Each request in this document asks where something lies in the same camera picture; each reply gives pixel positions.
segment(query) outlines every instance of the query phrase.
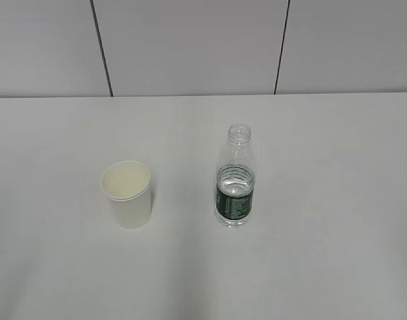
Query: paper cup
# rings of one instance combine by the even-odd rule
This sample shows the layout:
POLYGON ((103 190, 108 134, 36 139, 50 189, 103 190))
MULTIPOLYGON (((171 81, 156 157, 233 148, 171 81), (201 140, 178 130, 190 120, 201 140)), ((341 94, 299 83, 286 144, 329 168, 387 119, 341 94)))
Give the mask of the paper cup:
POLYGON ((145 225, 150 219, 150 171, 137 161, 112 165, 101 176, 101 189, 107 195, 117 222, 126 229, 145 225))

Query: white table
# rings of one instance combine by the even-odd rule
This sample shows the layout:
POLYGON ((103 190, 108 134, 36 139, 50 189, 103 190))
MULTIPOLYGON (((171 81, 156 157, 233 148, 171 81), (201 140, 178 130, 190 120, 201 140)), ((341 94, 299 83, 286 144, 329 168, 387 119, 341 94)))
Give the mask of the white table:
POLYGON ((407 319, 407 93, 0 99, 0 320, 407 319), (243 228, 214 217, 248 123, 243 228), (99 189, 149 165, 150 222, 99 189))

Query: white wall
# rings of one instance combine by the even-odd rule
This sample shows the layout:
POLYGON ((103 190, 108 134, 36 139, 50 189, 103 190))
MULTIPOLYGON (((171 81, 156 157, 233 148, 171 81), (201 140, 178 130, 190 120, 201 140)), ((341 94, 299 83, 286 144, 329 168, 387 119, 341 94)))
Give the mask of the white wall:
POLYGON ((95 0, 114 95, 272 94, 288 0, 95 0))
MULTIPOLYGON (((288 0, 94 0, 114 95, 272 94, 288 0)), ((291 0, 277 93, 407 91, 407 0, 291 0)), ((0 97, 107 96, 89 0, 0 0, 0 97)))
POLYGON ((291 0, 278 93, 407 91, 407 0, 291 0))
POLYGON ((107 96, 87 0, 0 0, 0 97, 107 96))

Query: water bottle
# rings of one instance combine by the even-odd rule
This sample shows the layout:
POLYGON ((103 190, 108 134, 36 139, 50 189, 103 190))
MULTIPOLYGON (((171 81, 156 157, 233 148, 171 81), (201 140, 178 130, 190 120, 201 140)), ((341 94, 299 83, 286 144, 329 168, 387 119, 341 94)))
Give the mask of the water bottle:
POLYGON ((217 166, 216 217, 226 227, 241 227, 250 218, 255 176, 251 129, 243 123, 229 128, 217 166))

